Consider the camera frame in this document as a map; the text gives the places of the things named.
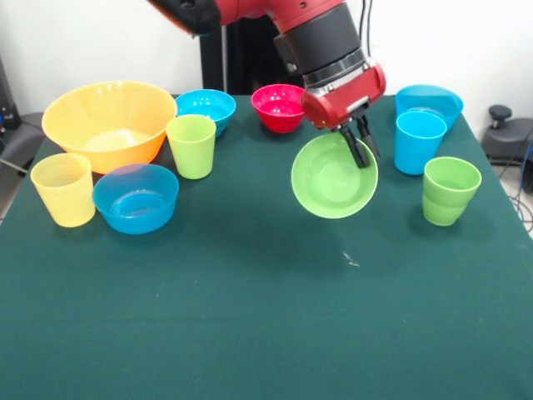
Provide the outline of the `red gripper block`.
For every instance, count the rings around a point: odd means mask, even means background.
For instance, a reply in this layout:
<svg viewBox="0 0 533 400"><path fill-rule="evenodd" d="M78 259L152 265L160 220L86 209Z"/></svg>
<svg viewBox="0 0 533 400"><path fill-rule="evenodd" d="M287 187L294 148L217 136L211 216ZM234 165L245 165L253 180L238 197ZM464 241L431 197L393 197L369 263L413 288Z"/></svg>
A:
<svg viewBox="0 0 533 400"><path fill-rule="evenodd" d="M379 63L373 63L368 69L358 69L343 78L328 83L320 89L307 89L301 96L301 104L306 117L318 129L335 130L350 121L353 115L363 112L375 103L386 90L386 76ZM361 140L371 149L376 160L380 153L370 133L365 115L357 119L357 129ZM363 146L356 140L347 125L340 127L356 165L367 168L369 161Z"/></svg>

